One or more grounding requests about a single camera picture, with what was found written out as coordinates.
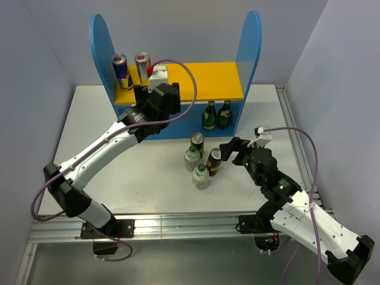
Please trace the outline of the clear Chang bottle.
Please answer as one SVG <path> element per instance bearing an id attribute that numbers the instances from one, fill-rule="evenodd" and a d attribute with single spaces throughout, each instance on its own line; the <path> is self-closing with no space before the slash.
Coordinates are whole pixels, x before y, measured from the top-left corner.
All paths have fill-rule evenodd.
<path id="1" fill-rule="evenodd" d="M 205 189 L 208 186 L 209 171 L 204 164 L 199 164 L 192 172 L 192 182 L 197 189 Z"/>
<path id="2" fill-rule="evenodd" d="M 185 152 L 185 169 L 189 172 L 193 171 L 199 165 L 200 159 L 200 152 L 191 145 Z"/>

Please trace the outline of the silver gold Red Bull can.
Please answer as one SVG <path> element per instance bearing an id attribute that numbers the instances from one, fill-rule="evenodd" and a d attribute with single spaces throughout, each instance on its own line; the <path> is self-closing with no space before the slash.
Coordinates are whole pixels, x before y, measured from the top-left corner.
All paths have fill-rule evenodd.
<path id="1" fill-rule="evenodd" d="M 150 56 L 148 53 L 140 52 L 135 55 L 135 64 L 137 67 L 140 84 L 147 86 L 149 81 L 149 75 L 147 73 L 148 67 L 151 65 Z"/>

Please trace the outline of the blue silver Red Bull can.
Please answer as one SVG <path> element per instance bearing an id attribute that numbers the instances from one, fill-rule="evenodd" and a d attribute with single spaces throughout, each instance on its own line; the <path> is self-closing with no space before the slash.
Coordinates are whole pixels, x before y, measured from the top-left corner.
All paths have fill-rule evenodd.
<path id="1" fill-rule="evenodd" d="M 111 62 L 121 89 L 130 90 L 133 88 L 134 84 L 128 68 L 126 56 L 122 53 L 114 54 Z"/>

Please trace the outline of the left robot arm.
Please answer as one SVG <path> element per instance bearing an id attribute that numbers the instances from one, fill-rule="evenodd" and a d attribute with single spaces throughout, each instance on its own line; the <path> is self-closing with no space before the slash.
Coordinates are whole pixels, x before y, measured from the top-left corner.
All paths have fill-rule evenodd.
<path id="1" fill-rule="evenodd" d="M 151 135 L 159 134 L 170 115 L 181 110 L 178 83 L 160 83 L 149 90 L 136 86 L 136 105 L 128 108 L 92 145 L 57 166 L 47 164 L 44 175 L 47 189 L 68 217 L 90 222 L 102 237 L 116 229 L 113 214 L 84 192 L 87 184 L 113 159 Z"/>

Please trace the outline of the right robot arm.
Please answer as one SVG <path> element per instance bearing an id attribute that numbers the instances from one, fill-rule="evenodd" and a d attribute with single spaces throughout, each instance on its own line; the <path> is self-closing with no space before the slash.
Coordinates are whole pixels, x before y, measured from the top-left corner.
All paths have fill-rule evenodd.
<path id="1" fill-rule="evenodd" d="M 243 166 L 267 199 L 255 214 L 239 216 L 242 234 L 282 232 L 321 256 L 329 272 L 343 284 L 353 284 L 371 258 L 375 242 L 342 226 L 290 176 L 281 172 L 267 142 L 233 137 L 220 144 L 221 159 Z"/>

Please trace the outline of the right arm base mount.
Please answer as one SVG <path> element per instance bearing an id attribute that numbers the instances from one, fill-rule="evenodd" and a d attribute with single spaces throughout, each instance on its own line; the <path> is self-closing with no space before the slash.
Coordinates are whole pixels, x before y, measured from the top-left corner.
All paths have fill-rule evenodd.
<path id="1" fill-rule="evenodd" d="M 238 216 L 235 230 L 242 235 L 253 235 L 254 243 L 260 251 L 275 251 L 280 247 L 279 234 L 270 222 L 257 214 Z"/>

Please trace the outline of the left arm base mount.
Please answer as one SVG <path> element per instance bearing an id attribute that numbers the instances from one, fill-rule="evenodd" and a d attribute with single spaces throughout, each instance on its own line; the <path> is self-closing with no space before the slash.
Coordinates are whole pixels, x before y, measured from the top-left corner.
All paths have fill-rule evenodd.
<path id="1" fill-rule="evenodd" d="M 118 262 L 128 259 L 132 253 L 132 246 L 123 241 L 123 238 L 133 238 L 135 230 L 135 220 L 133 219 L 111 219 L 111 221 L 102 228 L 96 228 L 93 224 L 84 221 L 80 239 L 92 240 L 93 254 L 96 258 L 104 262 Z M 123 245 L 129 249 L 127 256 L 122 258 L 111 258 Z"/>

